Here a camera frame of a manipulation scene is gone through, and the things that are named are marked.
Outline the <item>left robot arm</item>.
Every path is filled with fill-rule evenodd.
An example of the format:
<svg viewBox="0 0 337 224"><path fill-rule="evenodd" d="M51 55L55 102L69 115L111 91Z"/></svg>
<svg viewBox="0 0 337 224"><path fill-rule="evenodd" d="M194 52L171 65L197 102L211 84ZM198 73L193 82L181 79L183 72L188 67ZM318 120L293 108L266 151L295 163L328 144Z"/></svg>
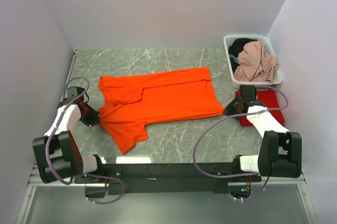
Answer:
<svg viewBox="0 0 337 224"><path fill-rule="evenodd" d="M82 87L69 87L67 97L57 106L51 128L33 141L33 151L43 183L86 174L94 183L105 178L102 160L97 155L83 156L73 137L78 122L87 127L100 124L99 112L88 105Z"/></svg>

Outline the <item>black base beam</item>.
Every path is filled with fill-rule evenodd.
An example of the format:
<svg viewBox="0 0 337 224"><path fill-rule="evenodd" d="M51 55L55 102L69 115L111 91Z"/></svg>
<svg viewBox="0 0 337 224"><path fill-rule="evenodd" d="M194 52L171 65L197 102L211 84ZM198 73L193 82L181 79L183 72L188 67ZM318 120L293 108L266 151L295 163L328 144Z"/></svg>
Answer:
<svg viewBox="0 0 337 224"><path fill-rule="evenodd" d="M216 176L239 174L230 162L200 163L199 167ZM260 176L211 178L200 173L193 163L104 164L101 176L120 179L125 193L204 192L228 193L230 182L261 182ZM118 181L77 177L75 184L107 185L108 195L118 195L122 186Z"/></svg>

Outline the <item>orange t shirt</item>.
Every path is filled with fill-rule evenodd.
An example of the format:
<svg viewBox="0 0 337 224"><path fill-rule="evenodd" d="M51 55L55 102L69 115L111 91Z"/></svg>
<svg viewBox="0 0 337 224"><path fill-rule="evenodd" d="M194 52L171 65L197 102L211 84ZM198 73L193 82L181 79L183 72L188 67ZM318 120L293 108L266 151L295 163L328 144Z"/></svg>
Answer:
<svg viewBox="0 0 337 224"><path fill-rule="evenodd" d="M148 138L146 126L223 114L207 67L134 76L101 76L101 126L122 154Z"/></svg>

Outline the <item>black garment in basket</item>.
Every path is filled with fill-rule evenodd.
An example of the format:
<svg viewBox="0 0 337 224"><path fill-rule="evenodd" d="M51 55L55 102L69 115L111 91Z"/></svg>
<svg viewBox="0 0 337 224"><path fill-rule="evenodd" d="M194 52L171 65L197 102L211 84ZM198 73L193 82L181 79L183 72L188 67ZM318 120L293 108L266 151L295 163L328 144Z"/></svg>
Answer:
<svg viewBox="0 0 337 224"><path fill-rule="evenodd" d="M257 40L249 39L249 38L238 38L229 47L228 53L229 53L229 58L230 58L233 73L235 72L235 70L239 66L238 58L239 58L239 54L244 49L244 45L247 44L247 43L250 43L250 42L255 42L255 41L257 41Z"/></svg>

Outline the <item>aluminium frame rail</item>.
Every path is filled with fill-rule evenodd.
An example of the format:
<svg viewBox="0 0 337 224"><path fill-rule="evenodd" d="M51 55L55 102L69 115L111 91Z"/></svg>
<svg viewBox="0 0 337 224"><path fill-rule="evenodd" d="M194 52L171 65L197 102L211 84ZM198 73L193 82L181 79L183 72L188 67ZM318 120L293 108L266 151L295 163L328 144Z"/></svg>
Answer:
<svg viewBox="0 0 337 224"><path fill-rule="evenodd" d="M83 155L96 153L109 164L192 163L195 141L214 119L150 125L149 139L121 155L101 127L78 124L74 136ZM230 162L256 154L261 137L236 120L217 125L202 140L198 163ZM164 192L107 194L107 185L44 184L32 169L17 223L307 223L303 177L230 182L228 193Z"/></svg>

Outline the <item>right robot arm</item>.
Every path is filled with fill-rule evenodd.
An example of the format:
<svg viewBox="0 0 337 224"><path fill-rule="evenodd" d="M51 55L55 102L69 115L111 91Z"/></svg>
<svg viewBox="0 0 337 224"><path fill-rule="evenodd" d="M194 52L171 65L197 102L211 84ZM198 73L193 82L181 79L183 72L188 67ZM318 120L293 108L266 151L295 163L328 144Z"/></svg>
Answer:
<svg viewBox="0 0 337 224"><path fill-rule="evenodd" d="M237 155L231 175L243 181L250 173L264 177L298 178L302 173L302 138L284 126L276 98L276 89L257 90L254 85L241 85L224 114L248 121L262 137L257 155Z"/></svg>

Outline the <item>white plastic laundry basket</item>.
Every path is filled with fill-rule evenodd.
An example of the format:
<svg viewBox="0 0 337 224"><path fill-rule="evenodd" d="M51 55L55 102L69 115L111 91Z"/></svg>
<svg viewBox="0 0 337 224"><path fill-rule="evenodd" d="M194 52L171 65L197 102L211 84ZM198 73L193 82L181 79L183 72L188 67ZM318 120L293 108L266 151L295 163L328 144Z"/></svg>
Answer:
<svg viewBox="0 0 337 224"><path fill-rule="evenodd" d="M230 77L231 77L233 87L238 89L239 86L243 85L243 84L245 84L245 85L257 85L257 86L267 86L267 85L268 86L277 86L277 85L281 84L283 79L282 79L282 72L281 72L279 67L274 71L272 82L241 82L241 81L237 81L235 79L234 73L233 73L233 70L232 70L231 61L230 61L229 47L238 38L249 38L249 39L252 39L252 40L258 40L264 45L264 49L267 53L276 56L270 40L265 36L255 35L255 34L234 34L234 35L224 36L224 38L223 38L224 49L225 49L227 63L229 65L229 73L230 73Z"/></svg>

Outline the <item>pink garment in basket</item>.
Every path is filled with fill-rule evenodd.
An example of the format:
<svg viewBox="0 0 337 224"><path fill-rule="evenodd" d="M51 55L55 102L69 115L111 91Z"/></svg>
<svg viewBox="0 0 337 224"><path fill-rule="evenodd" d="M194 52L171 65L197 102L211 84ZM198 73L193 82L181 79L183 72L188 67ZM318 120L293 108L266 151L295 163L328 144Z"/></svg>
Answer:
<svg viewBox="0 0 337 224"><path fill-rule="evenodd" d="M273 82L278 63L276 57L265 51L260 41L246 43L238 54L234 78L240 82Z"/></svg>

